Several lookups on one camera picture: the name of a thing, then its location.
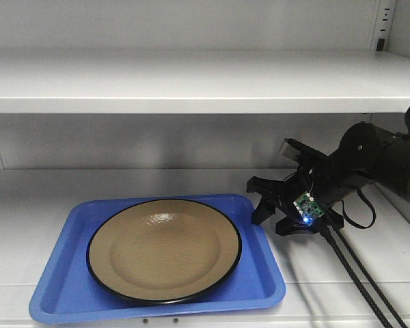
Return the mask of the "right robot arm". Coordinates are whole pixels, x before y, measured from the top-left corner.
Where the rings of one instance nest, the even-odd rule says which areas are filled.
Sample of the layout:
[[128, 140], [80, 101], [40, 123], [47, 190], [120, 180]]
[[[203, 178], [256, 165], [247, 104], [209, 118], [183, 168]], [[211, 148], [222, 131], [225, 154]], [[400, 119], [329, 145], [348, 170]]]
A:
[[316, 233], [318, 221], [341, 229], [347, 217], [333, 206], [374, 182], [410, 203], [410, 107], [405, 126], [407, 133], [392, 133], [367, 122], [355, 124], [330, 155], [285, 139], [279, 151], [298, 168], [285, 180], [254, 176], [247, 182], [247, 192], [261, 196], [251, 222], [259, 225], [280, 210], [285, 215], [275, 228], [280, 236]]

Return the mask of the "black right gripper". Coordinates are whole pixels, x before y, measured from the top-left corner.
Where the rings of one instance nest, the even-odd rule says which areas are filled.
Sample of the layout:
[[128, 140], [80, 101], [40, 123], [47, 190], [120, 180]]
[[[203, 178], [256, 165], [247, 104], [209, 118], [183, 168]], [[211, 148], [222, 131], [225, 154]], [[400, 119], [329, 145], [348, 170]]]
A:
[[344, 218], [332, 210], [332, 206], [352, 192], [362, 188], [362, 174], [344, 168], [337, 160], [337, 153], [327, 156], [303, 143], [299, 143], [301, 155], [298, 158], [297, 173], [283, 182], [253, 176], [247, 181], [246, 192], [258, 193], [262, 197], [251, 215], [255, 226], [270, 219], [278, 209], [277, 198], [285, 213], [278, 221], [275, 232], [280, 236], [291, 234], [315, 234], [314, 225], [305, 225], [293, 202], [303, 193], [310, 193], [320, 204], [327, 222], [335, 228], [344, 227]]

